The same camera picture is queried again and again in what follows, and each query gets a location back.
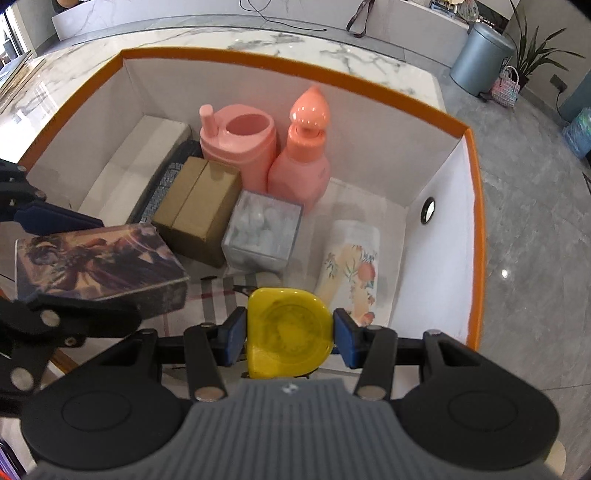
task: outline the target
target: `pink water bottle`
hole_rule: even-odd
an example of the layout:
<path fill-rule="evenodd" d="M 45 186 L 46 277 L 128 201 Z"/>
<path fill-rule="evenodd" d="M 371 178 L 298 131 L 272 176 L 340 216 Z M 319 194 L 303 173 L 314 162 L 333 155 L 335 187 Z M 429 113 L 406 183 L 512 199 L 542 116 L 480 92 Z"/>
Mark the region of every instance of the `pink water bottle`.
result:
<path fill-rule="evenodd" d="M 324 156 L 328 103 L 318 87 L 309 88 L 290 112 L 287 145 L 269 171 L 269 194 L 304 206 L 304 214 L 320 200 L 330 180 Z"/>

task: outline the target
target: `marble countertop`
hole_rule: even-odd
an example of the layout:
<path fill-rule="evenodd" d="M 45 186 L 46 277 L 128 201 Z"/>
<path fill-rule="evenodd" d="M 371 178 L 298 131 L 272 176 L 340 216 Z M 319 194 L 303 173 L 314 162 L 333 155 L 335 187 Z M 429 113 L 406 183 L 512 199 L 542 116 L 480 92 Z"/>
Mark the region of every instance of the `marble countertop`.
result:
<path fill-rule="evenodd" d="M 278 56 L 364 78 L 445 110 L 437 79 L 399 60 L 322 38 L 228 27 L 172 28 L 101 38 L 45 57 L 0 115 L 0 158 L 17 163 L 57 110 L 124 48 L 196 46 Z"/>

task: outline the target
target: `trash can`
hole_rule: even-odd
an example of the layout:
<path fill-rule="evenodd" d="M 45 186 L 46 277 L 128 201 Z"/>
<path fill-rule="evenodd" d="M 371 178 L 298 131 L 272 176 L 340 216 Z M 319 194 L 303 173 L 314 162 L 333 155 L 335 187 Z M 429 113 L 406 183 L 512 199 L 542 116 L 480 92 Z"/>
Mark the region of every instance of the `trash can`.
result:
<path fill-rule="evenodd" d="M 488 92 L 515 54 L 513 42 L 488 25 L 478 22 L 453 65 L 450 76 L 468 93 Z"/>

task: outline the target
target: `pink bottle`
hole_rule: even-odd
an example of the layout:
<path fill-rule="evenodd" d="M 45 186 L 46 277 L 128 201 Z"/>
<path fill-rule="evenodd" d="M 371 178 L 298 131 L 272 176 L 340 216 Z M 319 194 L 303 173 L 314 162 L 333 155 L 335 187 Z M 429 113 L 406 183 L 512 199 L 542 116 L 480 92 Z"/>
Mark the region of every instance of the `pink bottle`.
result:
<path fill-rule="evenodd" d="M 273 118 L 248 105 L 228 105 L 215 113 L 211 105 L 203 105 L 199 116 L 204 158 L 240 169 L 244 189 L 266 193 L 269 168 L 277 156 Z"/>
<path fill-rule="evenodd" d="M 291 108 L 287 145 L 269 171 L 269 194 L 300 203 L 304 214 L 320 200 L 330 180 L 330 164 L 324 156 L 328 103 L 318 87 L 311 87 Z"/>

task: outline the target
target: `yellow lid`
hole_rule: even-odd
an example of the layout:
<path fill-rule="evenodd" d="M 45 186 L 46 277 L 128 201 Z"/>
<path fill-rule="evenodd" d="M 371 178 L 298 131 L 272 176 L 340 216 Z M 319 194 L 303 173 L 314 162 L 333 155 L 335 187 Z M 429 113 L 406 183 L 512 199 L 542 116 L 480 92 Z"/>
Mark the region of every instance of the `yellow lid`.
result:
<path fill-rule="evenodd" d="M 304 290 L 259 288 L 248 300 L 246 359 L 251 378 L 297 377 L 318 368 L 333 347 L 333 318 Z"/>

